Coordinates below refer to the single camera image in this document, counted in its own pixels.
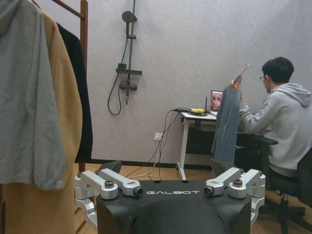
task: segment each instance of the white cable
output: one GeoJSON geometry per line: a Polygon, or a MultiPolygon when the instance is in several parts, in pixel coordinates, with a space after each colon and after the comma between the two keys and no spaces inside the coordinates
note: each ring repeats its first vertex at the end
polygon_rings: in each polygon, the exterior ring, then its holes
{"type": "Polygon", "coordinates": [[[144,173],[144,174],[142,174],[142,175],[134,175],[134,176],[132,176],[132,177],[129,177],[129,179],[135,178],[135,177],[150,176],[150,177],[156,178],[157,180],[160,180],[158,177],[156,177],[156,176],[150,174],[150,173],[152,172],[152,170],[155,168],[156,163],[157,163],[157,161],[158,161],[158,158],[159,158],[159,152],[158,152],[158,150],[157,150],[157,157],[156,157],[156,160],[155,160],[155,162],[154,162],[152,168],[151,168],[147,173],[144,173]]]}
{"type": "Polygon", "coordinates": [[[136,177],[143,177],[143,176],[150,176],[150,177],[155,178],[156,180],[159,180],[159,178],[154,175],[134,175],[134,176],[129,177],[129,179],[136,178],[136,177]]]}

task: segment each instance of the glasses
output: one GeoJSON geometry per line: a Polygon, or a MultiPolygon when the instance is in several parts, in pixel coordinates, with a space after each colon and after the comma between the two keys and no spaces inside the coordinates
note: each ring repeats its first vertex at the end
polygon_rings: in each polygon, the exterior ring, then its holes
{"type": "Polygon", "coordinates": [[[260,77],[260,81],[262,81],[262,79],[265,77],[266,75],[263,75],[262,77],[260,77]]]}

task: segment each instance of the gray hoodie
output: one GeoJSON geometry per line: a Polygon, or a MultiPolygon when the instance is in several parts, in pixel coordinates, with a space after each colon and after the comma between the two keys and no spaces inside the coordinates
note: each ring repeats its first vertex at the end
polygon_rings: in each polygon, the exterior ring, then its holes
{"type": "Polygon", "coordinates": [[[296,176],[298,162],[312,148],[311,92],[300,84],[280,85],[256,114],[241,101],[239,126],[246,133],[277,140],[270,146],[270,167],[284,176],[296,176]]]}
{"type": "Polygon", "coordinates": [[[0,184],[59,189],[65,170],[42,14],[0,0],[0,184]]]}

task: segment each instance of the shower head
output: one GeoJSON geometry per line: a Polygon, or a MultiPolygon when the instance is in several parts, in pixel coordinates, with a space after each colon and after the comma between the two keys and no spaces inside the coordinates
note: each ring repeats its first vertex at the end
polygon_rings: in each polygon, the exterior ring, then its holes
{"type": "Polygon", "coordinates": [[[122,20],[126,23],[131,23],[136,20],[136,17],[131,11],[125,11],[124,13],[122,13],[122,20]]]}

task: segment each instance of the sleeve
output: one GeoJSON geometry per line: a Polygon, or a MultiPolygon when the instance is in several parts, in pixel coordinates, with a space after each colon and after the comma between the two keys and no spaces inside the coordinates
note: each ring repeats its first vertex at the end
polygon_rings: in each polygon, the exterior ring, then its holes
{"type": "Polygon", "coordinates": [[[63,148],[57,103],[52,84],[50,62],[42,15],[37,15],[34,60],[26,103],[35,112],[34,118],[34,183],[41,190],[60,189],[65,173],[63,148]]]}
{"type": "Polygon", "coordinates": [[[244,101],[239,105],[239,127],[248,134],[259,134],[273,120],[279,105],[270,95],[263,102],[262,108],[253,114],[244,101]]]}

